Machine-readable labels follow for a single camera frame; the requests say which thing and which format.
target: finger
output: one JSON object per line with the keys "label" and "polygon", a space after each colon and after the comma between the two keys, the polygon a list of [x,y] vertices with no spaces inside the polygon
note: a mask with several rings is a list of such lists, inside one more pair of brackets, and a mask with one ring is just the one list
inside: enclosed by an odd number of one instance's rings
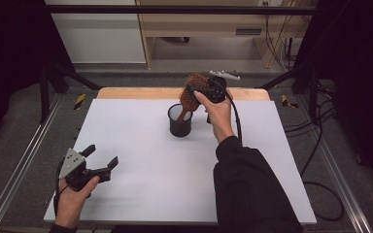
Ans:
{"label": "finger", "polygon": [[66,183],[66,180],[65,179],[61,179],[59,181],[59,189],[62,190],[64,187],[66,187],[68,185],[68,183]]}
{"label": "finger", "polygon": [[211,105],[212,102],[199,91],[194,90],[193,94],[195,95],[196,99],[208,110],[208,107]]}
{"label": "finger", "polygon": [[92,178],[85,187],[80,191],[80,194],[84,196],[85,198],[95,189],[95,187],[99,183],[99,177]]}
{"label": "finger", "polygon": [[[232,94],[231,94],[231,91],[227,88],[226,89],[226,93],[227,93],[227,95],[231,98],[231,99],[233,99],[233,96],[232,96]],[[225,103],[227,103],[228,105],[231,105],[231,100],[228,98],[228,97],[226,97],[226,99],[225,99]]]}

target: brush bristles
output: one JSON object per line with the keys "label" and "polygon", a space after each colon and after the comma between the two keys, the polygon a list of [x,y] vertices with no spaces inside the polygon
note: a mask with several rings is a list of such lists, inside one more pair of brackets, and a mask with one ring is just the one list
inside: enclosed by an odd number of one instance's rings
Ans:
{"label": "brush bristles", "polygon": [[199,107],[199,102],[193,93],[187,89],[187,85],[193,87],[194,89],[207,90],[208,80],[202,75],[191,74],[186,80],[186,86],[184,87],[183,92],[181,92],[180,101],[183,109],[188,112],[195,112]]}

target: person's left hand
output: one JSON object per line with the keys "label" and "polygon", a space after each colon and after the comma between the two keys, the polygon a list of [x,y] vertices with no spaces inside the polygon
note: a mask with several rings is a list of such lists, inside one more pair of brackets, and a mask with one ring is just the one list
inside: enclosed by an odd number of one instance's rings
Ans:
{"label": "person's left hand", "polygon": [[71,187],[67,186],[68,184],[65,179],[60,180],[59,190],[63,191],[59,196],[55,224],[68,228],[77,227],[85,200],[98,185],[98,182],[99,177],[94,177],[81,191],[76,192]]}

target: brown brush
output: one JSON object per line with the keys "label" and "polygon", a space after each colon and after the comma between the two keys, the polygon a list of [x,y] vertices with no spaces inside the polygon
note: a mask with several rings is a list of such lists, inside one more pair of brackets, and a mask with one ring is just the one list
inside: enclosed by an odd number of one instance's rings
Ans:
{"label": "brown brush", "polygon": [[199,74],[191,74],[186,80],[186,86],[183,92],[180,94],[181,105],[183,106],[183,111],[178,117],[177,121],[183,121],[187,112],[195,112],[199,107],[199,102],[193,95],[193,91],[206,90],[208,89],[208,80]]}

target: hand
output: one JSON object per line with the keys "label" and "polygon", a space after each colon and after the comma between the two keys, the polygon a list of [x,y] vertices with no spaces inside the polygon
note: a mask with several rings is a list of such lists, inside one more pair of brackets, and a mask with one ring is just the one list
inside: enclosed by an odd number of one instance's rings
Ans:
{"label": "hand", "polygon": [[[232,98],[229,89],[226,91]],[[233,136],[234,132],[232,131],[231,126],[231,102],[229,99],[226,98],[224,101],[214,104],[204,94],[196,90],[193,92],[193,94],[195,95],[196,99],[198,99],[198,101],[207,109],[211,124],[214,127],[214,135],[218,143],[222,142],[229,136]]]}
{"label": "hand", "polygon": [[99,177],[94,177],[81,191],[76,192],[71,187],[67,186],[68,184],[65,179],[60,180],[59,190],[63,191],[59,196],[55,224],[68,228],[77,227],[85,200],[98,185],[98,182]]}

